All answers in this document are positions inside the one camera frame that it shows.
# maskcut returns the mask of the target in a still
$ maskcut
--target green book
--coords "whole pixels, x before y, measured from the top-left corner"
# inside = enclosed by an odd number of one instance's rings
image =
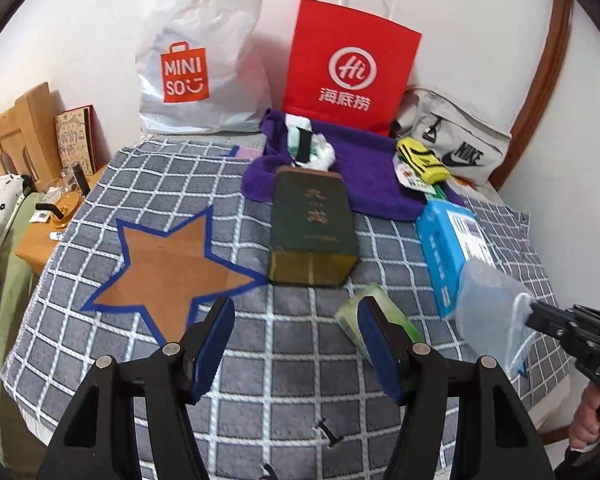
[[[358,262],[358,236],[342,177],[283,166],[276,172],[269,279],[342,285]]]

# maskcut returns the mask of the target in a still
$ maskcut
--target wooden bed frame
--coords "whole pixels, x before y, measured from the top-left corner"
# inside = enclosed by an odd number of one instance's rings
[[[21,95],[0,115],[0,174],[30,175],[37,190],[60,177],[58,113],[45,82]]]

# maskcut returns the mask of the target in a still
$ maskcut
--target small card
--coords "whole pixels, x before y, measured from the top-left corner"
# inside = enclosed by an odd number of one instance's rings
[[[51,218],[51,211],[35,211],[29,219],[29,222],[40,222],[44,224],[48,222],[49,218]]]
[[[403,162],[398,158],[398,154],[394,155],[394,170],[395,176],[398,177],[398,182],[404,187],[421,191],[423,193],[435,194],[436,189],[431,185],[424,182],[413,168],[406,162]]]

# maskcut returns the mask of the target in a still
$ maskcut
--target plastic bag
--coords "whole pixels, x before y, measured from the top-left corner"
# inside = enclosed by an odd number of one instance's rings
[[[477,258],[462,268],[458,331],[478,355],[495,358],[509,379],[517,375],[536,337],[525,326],[533,298],[522,283]]]
[[[262,0],[141,0],[142,130],[256,132],[269,83],[251,44]]]

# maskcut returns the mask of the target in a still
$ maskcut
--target red paper bag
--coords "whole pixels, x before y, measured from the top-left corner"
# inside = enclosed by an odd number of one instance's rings
[[[387,136],[420,37],[375,14],[301,0],[283,110]]]

